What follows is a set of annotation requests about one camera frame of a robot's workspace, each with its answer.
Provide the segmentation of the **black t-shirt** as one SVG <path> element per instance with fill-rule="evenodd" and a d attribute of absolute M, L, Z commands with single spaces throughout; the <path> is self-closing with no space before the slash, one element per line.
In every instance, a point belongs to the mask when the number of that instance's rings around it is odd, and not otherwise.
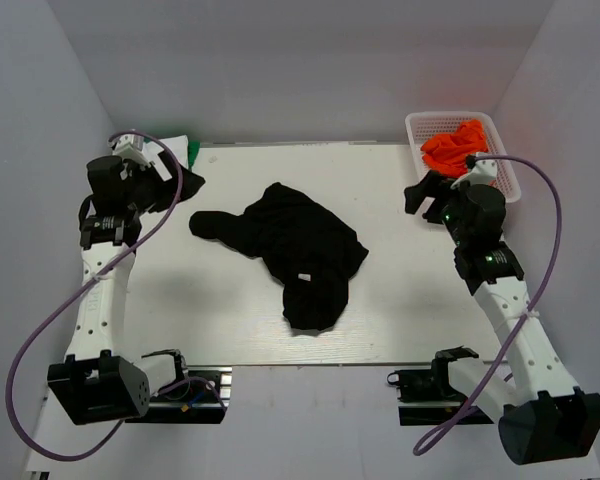
<path fill-rule="evenodd" d="M 295 330 L 332 328 L 348 304 L 349 281 L 369 250 L 357 233 L 306 194 L 279 182 L 240 215 L 198 211 L 191 233 L 260 258 L 283 285 L 283 317 Z"/>

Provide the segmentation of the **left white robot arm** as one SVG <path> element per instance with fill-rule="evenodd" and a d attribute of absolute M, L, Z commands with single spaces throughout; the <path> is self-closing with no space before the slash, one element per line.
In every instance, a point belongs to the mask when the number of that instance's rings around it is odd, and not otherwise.
<path fill-rule="evenodd" d="M 165 151 L 157 160 L 169 179 L 162 178 L 154 163 L 145 165 L 122 153 L 87 165 L 91 193 L 81 204 L 78 221 L 83 279 L 94 284 L 79 298 L 64 360 L 47 372 L 48 387 L 76 425 L 141 418 L 159 391 L 179 399 L 191 387 L 179 351 L 159 350 L 137 360 L 123 352 L 127 287 L 136 259 L 132 247 L 141 236 L 140 218 L 191 198 L 205 183 Z"/>

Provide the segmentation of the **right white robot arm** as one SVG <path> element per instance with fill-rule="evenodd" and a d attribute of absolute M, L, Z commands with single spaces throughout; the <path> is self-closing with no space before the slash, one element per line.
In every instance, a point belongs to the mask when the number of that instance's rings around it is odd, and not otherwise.
<path fill-rule="evenodd" d="M 513 377 L 505 381 L 472 349 L 456 347 L 435 354 L 433 390 L 446 399 L 463 395 L 463 411 L 481 410 L 517 465 L 587 456 L 600 430 L 600 394 L 581 389 L 543 329 L 524 271 L 504 241 L 503 194 L 430 171 L 404 195 L 409 214 L 432 201 L 423 217 L 449 232 L 456 271 L 501 344 L 497 361 L 506 361 Z"/>

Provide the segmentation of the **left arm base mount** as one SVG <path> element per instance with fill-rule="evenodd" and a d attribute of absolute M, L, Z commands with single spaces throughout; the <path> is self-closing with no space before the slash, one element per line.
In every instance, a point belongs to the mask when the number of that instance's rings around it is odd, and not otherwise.
<path fill-rule="evenodd" d="M 129 424 L 219 425 L 229 407 L 232 385 L 231 367 L 191 367 L 190 380 L 175 390 L 153 397 L 147 414 L 126 420 Z"/>

